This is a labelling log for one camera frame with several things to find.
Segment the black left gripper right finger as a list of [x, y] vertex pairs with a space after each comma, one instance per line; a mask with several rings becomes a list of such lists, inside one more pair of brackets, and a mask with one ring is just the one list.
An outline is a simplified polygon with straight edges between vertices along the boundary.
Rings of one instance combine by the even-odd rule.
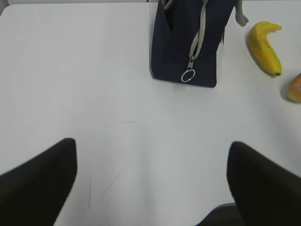
[[227, 181], [246, 226], [299, 226], [301, 179], [243, 142], [231, 144]]

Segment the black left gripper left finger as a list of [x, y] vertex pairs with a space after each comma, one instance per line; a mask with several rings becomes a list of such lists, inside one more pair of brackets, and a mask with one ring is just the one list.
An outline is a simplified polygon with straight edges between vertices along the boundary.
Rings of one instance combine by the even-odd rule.
[[77, 149], [65, 138], [0, 177], [2, 226], [52, 226], [77, 175]]

